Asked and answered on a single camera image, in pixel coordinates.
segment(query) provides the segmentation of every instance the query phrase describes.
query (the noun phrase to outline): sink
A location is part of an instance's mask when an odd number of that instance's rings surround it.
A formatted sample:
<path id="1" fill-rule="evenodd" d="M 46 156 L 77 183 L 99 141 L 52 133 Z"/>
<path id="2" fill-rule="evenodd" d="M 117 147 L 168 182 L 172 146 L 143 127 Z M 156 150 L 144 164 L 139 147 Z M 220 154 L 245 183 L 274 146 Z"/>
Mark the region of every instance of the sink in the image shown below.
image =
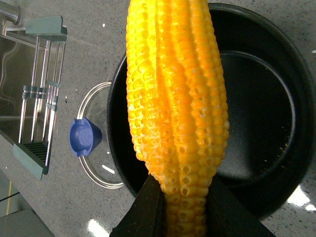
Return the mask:
<path id="1" fill-rule="evenodd" d="M 23 32 L 11 33 L 21 36 Z M 39 62 L 42 62 L 44 48 L 39 49 Z M 35 45 L 26 45 L 0 37 L 0 133 L 11 144 L 18 142 L 22 108 L 23 86 L 30 85 L 32 80 Z M 24 123 L 24 139 L 31 138 L 32 120 L 35 100 L 28 100 Z M 35 138 L 41 139 L 43 128 L 44 106 L 39 113 Z"/>

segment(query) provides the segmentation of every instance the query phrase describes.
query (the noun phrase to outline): black pot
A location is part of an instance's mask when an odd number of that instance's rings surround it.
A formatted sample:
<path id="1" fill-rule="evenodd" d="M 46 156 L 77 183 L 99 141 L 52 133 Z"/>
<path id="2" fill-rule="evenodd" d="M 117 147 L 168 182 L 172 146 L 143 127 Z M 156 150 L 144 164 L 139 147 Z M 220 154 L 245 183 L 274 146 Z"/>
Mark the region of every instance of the black pot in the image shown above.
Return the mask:
<path id="1" fill-rule="evenodd" d="M 316 98 L 304 60 L 281 31 L 258 14 L 209 4 L 221 52 L 230 138 L 218 176 L 255 216 L 275 211 L 303 178 L 315 150 Z M 126 58 L 108 100 L 114 163 L 136 196 L 148 171 L 137 160 L 127 120 Z"/>

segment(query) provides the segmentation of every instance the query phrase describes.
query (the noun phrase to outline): gray countertop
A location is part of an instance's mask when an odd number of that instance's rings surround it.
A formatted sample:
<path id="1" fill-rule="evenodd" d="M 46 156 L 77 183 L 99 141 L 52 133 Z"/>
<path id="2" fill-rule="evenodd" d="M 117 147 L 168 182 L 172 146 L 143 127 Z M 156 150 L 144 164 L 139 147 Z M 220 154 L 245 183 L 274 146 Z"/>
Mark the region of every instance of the gray countertop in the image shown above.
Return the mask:
<path id="1" fill-rule="evenodd" d="M 93 237 L 92 229 L 110 232 L 134 198 L 123 187 L 108 190 L 94 184 L 69 148 L 72 120 L 87 92 L 111 81 L 125 52 L 128 0 L 7 0 L 21 6 L 25 19 L 62 15 L 68 41 L 49 174 L 36 180 L 13 156 L 0 136 L 0 168 L 56 237 Z M 221 0 L 266 17 L 298 47 L 316 75 L 316 1 Z M 263 223 L 280 237 L 312 237 L 316 233 L 316 159 L 293 198 Z"/>

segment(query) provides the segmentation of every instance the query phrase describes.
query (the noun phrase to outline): corn on the cob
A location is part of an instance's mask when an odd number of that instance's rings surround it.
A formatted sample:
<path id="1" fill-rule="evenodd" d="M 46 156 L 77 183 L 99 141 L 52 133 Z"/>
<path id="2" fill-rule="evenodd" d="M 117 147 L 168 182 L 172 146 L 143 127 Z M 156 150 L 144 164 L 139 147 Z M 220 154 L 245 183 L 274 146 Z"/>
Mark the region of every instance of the corn on the cob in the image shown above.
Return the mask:
<path id="1" fill-rule="evenodd" d="M 137 158 L 165 193 L 167 235 L 205 236 L 205 197 L 229 135 L 207 0 L 131 0 L 126 31 Z"/>

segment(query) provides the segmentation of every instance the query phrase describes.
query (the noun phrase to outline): dish rack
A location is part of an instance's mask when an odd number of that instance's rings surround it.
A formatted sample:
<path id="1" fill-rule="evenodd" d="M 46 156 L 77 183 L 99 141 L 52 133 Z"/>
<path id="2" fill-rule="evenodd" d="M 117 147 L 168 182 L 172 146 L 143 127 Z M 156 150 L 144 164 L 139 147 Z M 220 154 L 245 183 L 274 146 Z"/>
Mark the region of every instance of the dish rack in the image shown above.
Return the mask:
<path id="1" fill-rule="evenodd" d="M 14 156 L 39 180 L 48 173 L 58 94 L 67 40 L 67 28 L 61 16 L 31 19 L 26 34 L 36 37 L 31 85 L 23 87 L 19 140 L 13 146 Z M 40 44 L 46 45 L 40 62 Z M 55 50 L 56 57 L 51 57 Z M 23 137 L 27 102 L 34 100 L 32 134 Z M 36 134 L 38 115 L 45 109 L 42 134 Z"/>

